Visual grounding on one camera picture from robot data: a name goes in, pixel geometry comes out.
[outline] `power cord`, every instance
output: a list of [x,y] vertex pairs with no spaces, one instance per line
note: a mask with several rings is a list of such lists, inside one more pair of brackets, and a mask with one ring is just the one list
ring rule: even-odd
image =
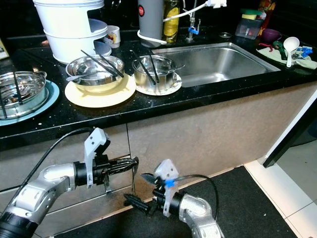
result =
[[202,178],[202,179],[207,179],[213,189],[214,189],[214,194],[215,194],[215,197],[216,197],[216,209],[215,209],[215,215],[214,215],[214,219],[215,221],[217,221],[218,219],[218,214],[219,214],[219,194],[218,194],[218,190],[217,190],[217,187],[216,185],[214,184],[213,180],[208,177],[208,176],[205,176],[205,175],[197,175],[197,174],[194,174],[194,175],[184,175],[184,176],[180,176],[176,179],[174,179],[174,181],[181,181],[181,180],[185,180],[185,179],[192,179],[192,178]]
[[84,127],[84,128],[80,128],[80,129],[76,129],[73,130],[65,135],[63,135],[60,139],[58,139],[46,152],[45,154],[41,157],[41,159],[38,161],[38,163],[36,164],[36,166],[33,168],[33,170],[28,174],[28,176],[25,178],[25,180],[23,181],[23,183],[21,184],[21,186],[19,187],[19,189],[16,191],[16,193],[14,194],[14,196],[11,198],[10,202],[8,203],[8,205],[6,206],[6,208],[4,209],[4,211],[10,206],[11,203],[13,203],[13,201],[15,200],[15,198],[18,196],[18,194],[21,192],[21,190],[24,188],[24,186],[28,183],[28,181],[31,179],[31,177],[34,175],[34,173],[36,172],[36,170],[40,167],[40,165],[43,163],[43,161],[45,160],[45,158],[49,155],[49,153],[55,148],[55,146],[57,146],[63,139],[65,139],[66,137],[69,137],[71,135],[75,135],[79,132],[93,132],[93,128],[89,128],[89,127]]

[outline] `dish cloth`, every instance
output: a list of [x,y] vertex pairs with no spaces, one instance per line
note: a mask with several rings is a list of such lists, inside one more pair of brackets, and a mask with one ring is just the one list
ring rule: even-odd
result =
[[[269,47],[266,47],[262,50],[257,50],[257,52],[259,52],[260,54],[272,59],[272,60],[275,60],[277,62],[280,62],[280,63],[283,63],[283,64],[286,64],[286,60],[282,60],[281,59],[281,53],[276,50],[276,49],[273,49],[272,52],[270,52],[270,48]],[[317,68],[317,62],[315,61],[312,61],[312,59],[307,56],[305,57],[304,59],[292,59],[292,65],[295,65],[295,64],[298,64],[302,67],[305,67],[305,68],[310,68],[310,69],[316,69]]]

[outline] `metal pot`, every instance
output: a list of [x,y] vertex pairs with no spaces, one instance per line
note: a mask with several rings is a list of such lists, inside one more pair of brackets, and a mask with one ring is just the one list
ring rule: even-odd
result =
[[0,119],[18,118],[39,108],[49,97],[49,91],[45,88],[46,76],[46,72],[43,71],[15,72],[21,98],[20,102],[13,72],[0,75],[2,100]]
[[[104,62],[99,55],[93,55],[96,60],[112,69],[107,62]],[[110,61],[116,69],[124,74],[124,63],[121,59],[114,56],[104,56]],[[82,78],[73,81],[77,88],[90,93],[103,93],[111,90],[119,85],[122,77],[119,75],[113,77],[111,73],[107,72],[103,67],[94,62],[90,57],[81,57],[74,60],[66,66],[66,73],[69,76],[83,75]]]
[[175,68],[175,63],[171,59],[162,56],[152,56],[155,69],[158,74],[159,82],[156,82],[155,73],[152,67],[152,62],[150,56],[141,56],[140,60],[150,73],[156,84],[154,85],[148,75],[144,72],[142,66],[137,60],[132,62],[132,67],[134,69],[135,82],[138,87],[145,91],[158,93],[168,90],[176,81],[175,72],[168,72],[169,70]]

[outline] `black floor mat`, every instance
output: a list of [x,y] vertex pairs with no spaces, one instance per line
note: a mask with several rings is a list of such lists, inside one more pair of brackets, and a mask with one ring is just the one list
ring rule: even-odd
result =
[[[219,192],[218,223],[226,238],[296,238],[244,167],[213,180]],[[214,192],[208,181],[184,190],[207,200],[214,211]],[[191,231],[176,216],[167,218],[156,211],[148,218],[131,209],[56,238],[191,238]]]

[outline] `white spoon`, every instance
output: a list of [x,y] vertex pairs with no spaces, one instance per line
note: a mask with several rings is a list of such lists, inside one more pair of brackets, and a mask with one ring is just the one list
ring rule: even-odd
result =
[[284,41],[284,48],[287,51],[287,64],[286,67],[292,66],[292,51],[299,47],[299,40],[296,37],[289,37]]
[[171,69],[169,69],[168,71],[166,71],[165,74],[172,73],[172,72],[177,71],[177,70],[179,70],[179,69],[181,69],[181,68],[183,68],[183,67],[185,67],[184,64],[183,64],[182,66],[178,66],[178,67],[175,67],[175,68],[171,68]]
[[75,81],[79,78],[83,78],[83,77],[87,77],[87,76],[91,76],[91,75],[94,75],[94,74],[97,74],[97,73],[100,73],[100,72],[103,72],[103,71],[96,71],[94,73],[89,73],[89,74],[83,74],[83,75],[76,75],[76,76],[69,76],[68,78],[66,78],[66,81]]

